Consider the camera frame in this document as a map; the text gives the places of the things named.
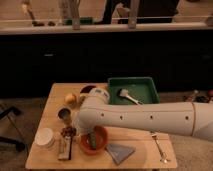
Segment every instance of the green tray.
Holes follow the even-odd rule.
[[[151,77],[114,77],[108,79],[108,91],[110,94],[110,104],[132,105],[134,104],[126,98],[118,96],[120,89],[127,89],[129,95],[145,103],[159,103],[159,97]]]

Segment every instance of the bowl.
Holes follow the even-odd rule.
[[[95,126],[94,135],[96,138],[96,149],[92,149],[91,145],[89,144],[88,135],[81,135],[80,137],[80,148],[87,155],[96,155],[101,153],[108,143],[108,133],[104,127]]]

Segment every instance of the cabinet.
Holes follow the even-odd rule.
[[[1,35],[0,96],[117,76],[151,76],[158,91],[210,89],[212,40],[212,30]]]

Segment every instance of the wooden table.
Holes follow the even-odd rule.
[[[97,85],[107,88],[106,84],[84,84],[84,83],[56,83],[53,84],[49,98],[38,130],[44,127],[51,128],[56,137],[64,127],[58,118],[58,111],[66,106],[64,98],[68,93],[79,95],[80,90],[86,85]],[[71,114],[75,115],[78,109],[71,109]],[[177,161],[168,134],[159,133],[159,141],[162,149],[167,154],[171,162],[164,164],[160,162],[155,141],[148,131],[106,127],[109,133],[109,142],[128,145],[136,148],[136,151],[123,161],[120,165],[113,162],[111,156],[103,151],[95,156],[88,156],[79,148],[79,137],[72,143],[72,160],[59,161],[59,139],[56,138],[54,145],[50,148],[41,148],[34,142],[32,144],[27,162],[27,169],[168,169],[176,168]]]

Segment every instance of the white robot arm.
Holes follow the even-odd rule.
[[[193,136],[213,142],[213,105],[162,103],[109,105],[109,94],[94,88],[74,119],[77,132],[87,134],[96,125],[124,127]]]

